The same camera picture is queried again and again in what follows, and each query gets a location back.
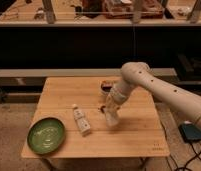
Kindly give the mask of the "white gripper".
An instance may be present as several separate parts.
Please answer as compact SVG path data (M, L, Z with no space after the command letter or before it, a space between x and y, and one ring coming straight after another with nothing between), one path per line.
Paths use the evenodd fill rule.
M120 106L129 99L134 89L134 85L131 85L124 80L119 80L116 82L110 89L110 92L106 98L106 110L109 113L116 113Z

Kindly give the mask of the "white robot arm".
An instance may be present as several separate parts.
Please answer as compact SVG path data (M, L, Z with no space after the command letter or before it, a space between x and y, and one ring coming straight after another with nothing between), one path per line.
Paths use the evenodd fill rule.
M154 77L144 62L127 62L121 67L120 74L120 79L110 89L105 102L104 112L109 126L119 123L119 107L140 86L201 129L201 96Z

